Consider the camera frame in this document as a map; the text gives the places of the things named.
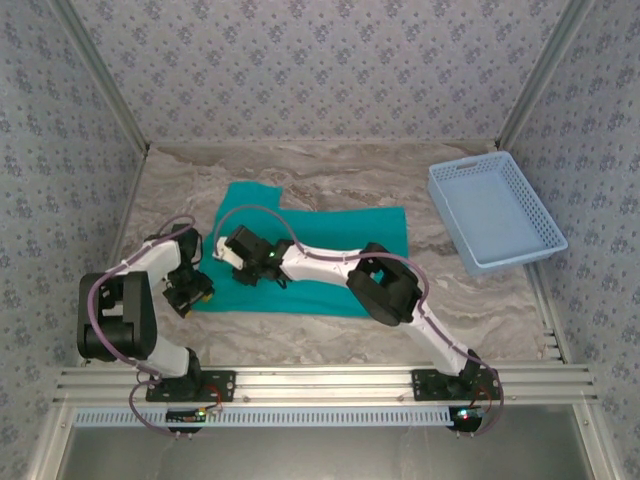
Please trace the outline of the teal t-shirt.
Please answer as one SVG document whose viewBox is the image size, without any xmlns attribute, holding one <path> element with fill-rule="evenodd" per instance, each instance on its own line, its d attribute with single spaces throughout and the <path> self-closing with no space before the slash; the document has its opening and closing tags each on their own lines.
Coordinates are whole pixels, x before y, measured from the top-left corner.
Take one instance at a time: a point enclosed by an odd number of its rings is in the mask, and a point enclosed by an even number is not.
<svg viewBox="0 0 640 480">
<path fill-rule="evenodd" d="M 215 215 L 215 224 L 234 208 L 263 206 L 276 212 L 292 227 L 301 243 L 332 250 L 353 250 L 374 242 L 388 251 L 409 254 L 408 229 L 402 207 L 365 208 L 336 212 L 305 212 L 280 207 L 283 189 L 257 182 L 233 182 Z M 204 239 L 204 258 L 199 270 L 212 281 L 214 295 L 198 302 L 194 309 L 203 313 L 257 312 L 324 315 L 364 318 L 366 311 L 357 299 L 340 286 L 314 281 L 290 283 L 285 289 L 261 280 L 255 287 L 245 286 L 232 277 L 232 267 L 213 258 L 214 234 Z"/>
</svg>

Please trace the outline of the small circuit board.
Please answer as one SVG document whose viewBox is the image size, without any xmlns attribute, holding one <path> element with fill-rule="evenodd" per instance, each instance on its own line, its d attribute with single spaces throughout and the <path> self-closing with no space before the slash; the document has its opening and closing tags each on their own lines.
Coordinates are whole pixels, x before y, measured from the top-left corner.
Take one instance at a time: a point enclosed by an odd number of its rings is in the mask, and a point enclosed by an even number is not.
<svg viewBox="0 0 640 480">
<path fill-rule="evenodd" d="M 205 409 L 168 409 L 165 414 L 166 423 L 204 423 L 206 418 L 207 411 Z"/>
<path fill-rule="evenodd" d="M 452 422 L 448 429 L 459 433 L 475 434 L 483 421 L 485 412 L 481 407 L 450 407 Z"/>
</svg>

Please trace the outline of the blue perforated plastic basket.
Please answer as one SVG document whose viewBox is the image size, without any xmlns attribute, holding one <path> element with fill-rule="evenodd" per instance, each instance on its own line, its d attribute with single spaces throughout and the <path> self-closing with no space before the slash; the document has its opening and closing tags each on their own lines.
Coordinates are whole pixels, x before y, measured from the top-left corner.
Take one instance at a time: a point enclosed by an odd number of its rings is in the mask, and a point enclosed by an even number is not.
<svg viewBox="0 0 640 480">
<path fill-rule="evenodd" d="M 434 164 L 427 190 L 471 276 L 545 260 L 568 248 L 507 152 Z"/>
</svg>

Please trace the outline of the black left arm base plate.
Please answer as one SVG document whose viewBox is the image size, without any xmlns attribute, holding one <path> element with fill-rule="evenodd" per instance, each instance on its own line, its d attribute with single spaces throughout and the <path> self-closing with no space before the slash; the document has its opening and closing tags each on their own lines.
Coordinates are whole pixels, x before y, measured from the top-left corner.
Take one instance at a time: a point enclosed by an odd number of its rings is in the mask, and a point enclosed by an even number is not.
<svg viewBox="0 0 640 480">
<path fill-rule="evenodd" d="M 232 402 L 236 388 L 233 370 L 204 370 L 180 378 L 162 380 L 147 389 L 145 400 L 151 403 L 222 403 Z"/>
</svg>

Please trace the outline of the aluminium mounting rail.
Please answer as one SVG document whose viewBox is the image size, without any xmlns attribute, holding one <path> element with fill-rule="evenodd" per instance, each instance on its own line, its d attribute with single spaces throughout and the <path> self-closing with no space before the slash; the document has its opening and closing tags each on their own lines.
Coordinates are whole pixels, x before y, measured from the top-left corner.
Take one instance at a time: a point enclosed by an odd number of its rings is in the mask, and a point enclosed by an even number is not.
<svg viewBox="0 0 640 480">
<path fill-rule="evenodd" d="M 237 372 L 233 407 L 398 406 L 414 402 L 415 365 L 293 365 L 233 367 Z M 562 405 L 598 400 L 585 365 L 558 362 L 499 362 L 505 403 Z M 52 394 L 55 403 L 124 406 L 136 384 L 128 368 L 68 368 Z"/>
</svg>

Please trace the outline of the aluminium frame post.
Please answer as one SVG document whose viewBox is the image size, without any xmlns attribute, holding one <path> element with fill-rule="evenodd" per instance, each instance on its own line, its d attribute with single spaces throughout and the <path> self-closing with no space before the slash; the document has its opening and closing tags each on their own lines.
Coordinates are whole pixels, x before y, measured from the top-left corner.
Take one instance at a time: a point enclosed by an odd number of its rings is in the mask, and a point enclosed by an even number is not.
<svg viewBox="0 0 640 480">
<path fill-rule="evenodd" d="M 42 423 L 40 435 L 31 456 L 26 480 L 56 480 L 61 470 L 71 433 L 73 409 L 54 406 Z"/>
<path fill-rule="evenodd" d="M 615 450 L 599 407 L 579 403 L 573 412 L 594 480 L 619 480 Z"/>
<path fill-rule="evenodd" d="M 571 42 L 596 0 L 567 0 L 565 8 L 545 41 L 523 88 L 495 139 L 498 150 L 509 150 L 551 81 Z"/>
<path fill-rule="evenodd" d="M 149 144 L 72 1 L 47 0 L 47 2 L 115 116 L 124 135 L 137 153 L 145 157 Z"/>
</svg>

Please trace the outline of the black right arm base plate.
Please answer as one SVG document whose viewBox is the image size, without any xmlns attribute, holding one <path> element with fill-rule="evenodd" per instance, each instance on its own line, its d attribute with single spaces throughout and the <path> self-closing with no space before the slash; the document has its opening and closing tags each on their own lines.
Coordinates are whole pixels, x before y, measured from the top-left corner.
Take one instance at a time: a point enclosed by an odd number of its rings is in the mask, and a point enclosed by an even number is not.
<svg viewBox="0 0 640 480">
<path fill-rule="evenodd" d="M 416 401 L 498 400 L 500 389 L 491 372 L 480 369 L 470 374 L 449 376 L 435 369 L 411 371 L 413 397 Z"/>
</svg>

